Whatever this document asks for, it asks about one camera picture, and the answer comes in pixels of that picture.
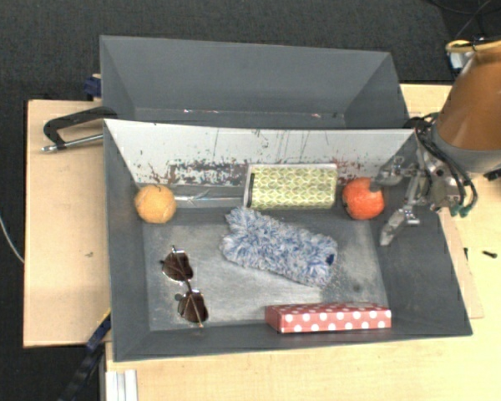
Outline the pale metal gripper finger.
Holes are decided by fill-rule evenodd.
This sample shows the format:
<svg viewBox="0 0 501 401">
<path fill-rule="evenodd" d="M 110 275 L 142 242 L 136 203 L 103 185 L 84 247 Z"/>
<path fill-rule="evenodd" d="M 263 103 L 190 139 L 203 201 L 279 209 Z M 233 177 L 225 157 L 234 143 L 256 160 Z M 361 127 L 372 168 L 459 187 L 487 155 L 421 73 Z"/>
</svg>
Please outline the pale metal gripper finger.
<svg viewBox="0 0 501 401">
<path fill-rule="evenodd" d="M 394 211 L 381 230 L 379 244 L 389 246 L 403 227 L 418 226 L 419 223 L 411 209 L 404 207 Z"/>
<path fill-rule="evenodd" d="M 413 177 L 418 172 L 418 165 L 407 165 L 406 159 L 401 155 L 394 155 L 372 179 L 372 190 L 379 191 L 382 187 L 395 186 L 405 177 Z"/>
</svg>

